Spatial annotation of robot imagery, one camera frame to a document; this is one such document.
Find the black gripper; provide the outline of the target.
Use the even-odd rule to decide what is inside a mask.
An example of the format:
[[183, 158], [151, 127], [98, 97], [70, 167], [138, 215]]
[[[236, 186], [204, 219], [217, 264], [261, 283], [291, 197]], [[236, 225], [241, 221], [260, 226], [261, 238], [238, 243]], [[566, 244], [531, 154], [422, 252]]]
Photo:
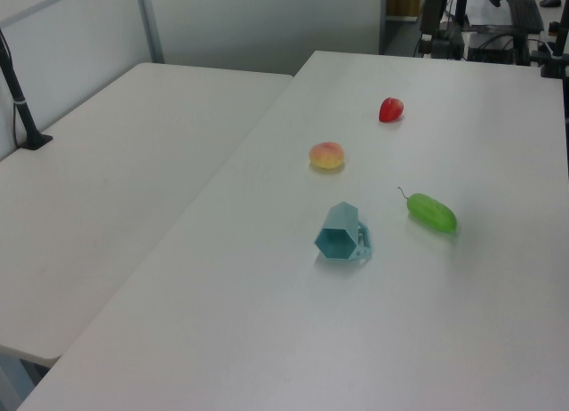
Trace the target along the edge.
[[[421, 15], [421, 32], [436, 32], [445, 10], [445, 0], [425, 0]], [[434, 50], [434, 35], [421, 35], [419, 54], [432, 54]]]

